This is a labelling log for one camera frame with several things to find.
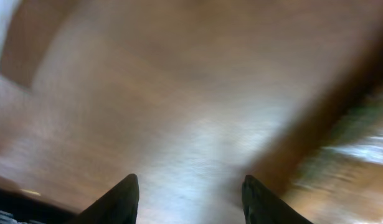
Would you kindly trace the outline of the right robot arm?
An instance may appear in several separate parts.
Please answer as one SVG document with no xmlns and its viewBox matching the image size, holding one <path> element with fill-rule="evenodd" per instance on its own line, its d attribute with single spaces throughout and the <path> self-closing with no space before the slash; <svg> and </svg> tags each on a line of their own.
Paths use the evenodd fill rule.
<svg viewBox="0 0 383 224">
<path fill-rule="evenodd" d="M 139 184 L 127 175 L 79 214 L 0 189 L 0 223 L 135 224 Z M 247 224 L 311 224 L 252 175 L 242 183 L 242 205 Z"/>
</svg>

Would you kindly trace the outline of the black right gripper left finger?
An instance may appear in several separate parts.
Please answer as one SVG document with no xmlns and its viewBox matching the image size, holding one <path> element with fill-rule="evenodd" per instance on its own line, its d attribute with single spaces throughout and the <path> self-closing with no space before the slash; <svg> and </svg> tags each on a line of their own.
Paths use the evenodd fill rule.
<svg viewBox="0 0 383 224">
<path fill-rule="evenodd" d="M 135 224 L 138 202 L 138 177 L 135 174 L 129 174 L 69 223 Z"/>
</svg>

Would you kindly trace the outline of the red spaghetti packet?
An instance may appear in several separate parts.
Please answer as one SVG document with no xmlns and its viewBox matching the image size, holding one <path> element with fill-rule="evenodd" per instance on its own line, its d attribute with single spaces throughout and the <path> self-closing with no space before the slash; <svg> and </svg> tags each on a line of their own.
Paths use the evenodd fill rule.
<svg viewBox="0 0 383 224">
<path fill-rule="evenodd" d="M 383 90 L 341 120 L 284 199 L 313 223 L 383 223 Z"/>
</svg>

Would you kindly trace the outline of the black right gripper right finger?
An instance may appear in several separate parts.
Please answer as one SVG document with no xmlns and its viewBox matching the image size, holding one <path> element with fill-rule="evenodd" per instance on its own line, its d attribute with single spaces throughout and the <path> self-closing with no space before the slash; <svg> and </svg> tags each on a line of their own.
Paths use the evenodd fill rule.
<svg viewBox="0 0 383 224">
<path fill-rule="evenodd" d="M 313 224 L 252 175 L 242 183 L 242 205 L 246 224 Z"/>
</svg>

